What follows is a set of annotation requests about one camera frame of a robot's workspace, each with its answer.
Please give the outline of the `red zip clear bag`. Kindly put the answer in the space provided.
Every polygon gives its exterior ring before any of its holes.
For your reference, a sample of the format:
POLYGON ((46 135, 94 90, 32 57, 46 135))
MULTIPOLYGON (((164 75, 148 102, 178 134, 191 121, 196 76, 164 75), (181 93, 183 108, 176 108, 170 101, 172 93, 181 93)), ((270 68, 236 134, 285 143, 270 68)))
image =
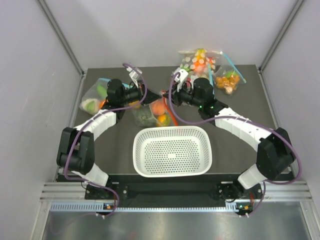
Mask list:
POLYGON ((137 105, 131 108, 136 125, 144 128, 178 126, 178 122, 163 97, 165 92, 159 92, 161 98, 146 105, 137 105))

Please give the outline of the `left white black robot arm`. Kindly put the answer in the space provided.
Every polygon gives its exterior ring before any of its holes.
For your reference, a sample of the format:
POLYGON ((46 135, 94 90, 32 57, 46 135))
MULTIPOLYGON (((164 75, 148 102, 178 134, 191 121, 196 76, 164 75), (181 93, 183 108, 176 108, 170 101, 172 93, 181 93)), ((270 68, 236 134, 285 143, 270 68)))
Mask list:
POLYGON ((56 163, 65 171, 78 175, 77 181, 96 186, 102 198, 109 198, 114 191, 109 176, 95 164, 95 140, 115 126, 127 109, 135 105, 149 105, 162 96, 148 89, 142 80, 126 88, 121 80, 107 82, 103 105, 90 119, 74 128, 66 127, 61 133, 56 163))

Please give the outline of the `fake yellow green mango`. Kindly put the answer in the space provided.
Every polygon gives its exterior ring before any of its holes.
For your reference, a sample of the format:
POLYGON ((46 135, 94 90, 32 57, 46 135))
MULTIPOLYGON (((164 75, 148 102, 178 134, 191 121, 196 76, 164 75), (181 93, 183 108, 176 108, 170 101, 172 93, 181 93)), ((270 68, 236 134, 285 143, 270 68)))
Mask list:
POLYGON ((171 123, 171 117, 166 113, 159 115, 157 117, 156 124, 158 127, 167 127, 170 125, 170 123, 171 123))

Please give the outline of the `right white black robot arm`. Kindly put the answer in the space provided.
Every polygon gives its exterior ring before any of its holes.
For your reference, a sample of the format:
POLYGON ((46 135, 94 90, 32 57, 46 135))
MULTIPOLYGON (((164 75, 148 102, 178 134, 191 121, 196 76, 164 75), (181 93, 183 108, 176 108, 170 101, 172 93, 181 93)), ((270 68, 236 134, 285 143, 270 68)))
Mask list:
POLYGON ((279 127, 273 130, 237 114, 215 98, 213 86, 205 78, 196 79, 191 89, 184 87, 186 82, 185 78, 177 75, 171 78, 169 89, 164 94, 169 105, 186 103, 197 107, 202 120, 196 121, 195 125, 210 123, 231 133, 256 151, 256 162, 235 180, 233 192, 237 197, 245 198, 251 193, 252 187, 261 182, 275 184, 287 167, 299 161, 285 129, 279 127))

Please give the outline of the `fake netted green melon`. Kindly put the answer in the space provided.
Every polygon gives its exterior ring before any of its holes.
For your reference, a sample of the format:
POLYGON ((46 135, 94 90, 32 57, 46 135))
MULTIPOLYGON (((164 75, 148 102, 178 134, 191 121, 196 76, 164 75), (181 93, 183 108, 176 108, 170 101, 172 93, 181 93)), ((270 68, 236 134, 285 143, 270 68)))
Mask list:
POLYGON ((139 127, 151 128, 156 125, 156 119, 148 106, 141 106, 132 110, 135 123, 139 127))

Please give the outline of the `fake peach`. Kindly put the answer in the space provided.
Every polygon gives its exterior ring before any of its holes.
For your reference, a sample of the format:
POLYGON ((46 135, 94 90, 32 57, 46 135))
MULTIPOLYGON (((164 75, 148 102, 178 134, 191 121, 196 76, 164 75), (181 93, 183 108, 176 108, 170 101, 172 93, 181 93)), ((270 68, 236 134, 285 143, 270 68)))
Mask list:
POLYGON ((166 107, 161 100, 156 100, 151 104, 151 111, 154 115, 160 116, 166 113, 166 107))

